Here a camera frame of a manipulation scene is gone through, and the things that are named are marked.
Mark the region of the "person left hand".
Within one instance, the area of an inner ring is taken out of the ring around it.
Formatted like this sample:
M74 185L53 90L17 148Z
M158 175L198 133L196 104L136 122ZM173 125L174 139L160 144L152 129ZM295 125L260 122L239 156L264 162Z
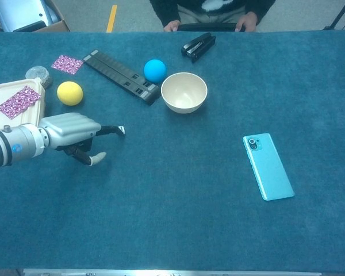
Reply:
M249 11L248 13L239 18L235 26L235 32L240 32L242 28L244 28L245 32L254 32L256 31L257 23L257 15L254 12Z

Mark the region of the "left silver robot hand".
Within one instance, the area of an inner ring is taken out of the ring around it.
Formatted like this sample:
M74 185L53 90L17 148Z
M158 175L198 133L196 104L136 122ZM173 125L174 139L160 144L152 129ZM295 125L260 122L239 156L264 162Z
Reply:
M93 138L110 133L125 136L123 126L102 126L87 116L75 112L44 117L40 120L39 128L46 131L48 147L64 151L68 156L87 166L98 164L106 156L106 152L94 156L88 155L87 151L91 149Z

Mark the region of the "person right hand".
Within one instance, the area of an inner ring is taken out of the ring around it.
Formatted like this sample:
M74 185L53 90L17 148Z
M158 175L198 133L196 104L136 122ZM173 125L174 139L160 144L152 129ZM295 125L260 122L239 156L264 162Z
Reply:
M180 26L181 22L179 20L170 21L166 26L163 27L165 32L176 32Z

